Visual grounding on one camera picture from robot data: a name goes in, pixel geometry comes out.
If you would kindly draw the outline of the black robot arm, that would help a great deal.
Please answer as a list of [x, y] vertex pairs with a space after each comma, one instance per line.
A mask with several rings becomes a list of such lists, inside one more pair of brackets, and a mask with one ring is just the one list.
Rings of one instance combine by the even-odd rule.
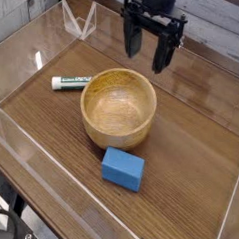
[[163, 71], [172, 60], [175, 49], [182, 44], [186, 15], [174, 13], [176, 0], [124, 0], [121, 10], [124, 46], [129, 58], [141, 50], [142, 30], [158, 37], [152, 70]]

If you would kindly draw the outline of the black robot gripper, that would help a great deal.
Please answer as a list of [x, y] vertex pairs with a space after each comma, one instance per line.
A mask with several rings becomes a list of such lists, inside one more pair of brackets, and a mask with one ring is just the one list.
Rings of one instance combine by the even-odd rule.
[[141, 49], [141, 28], [155, 35], [163, 33], [153, 57], [152, 69], [156, 74], [170, 64], [175, 48], [182, 45], [184, 38], [187, 16], [177, 9], [175, 3], [176, 0], [124, 0], [122, 14], [131, 15], [139, 24], [135, 24], [131, 17], [123, 21], [124, 44], [129, 58]]

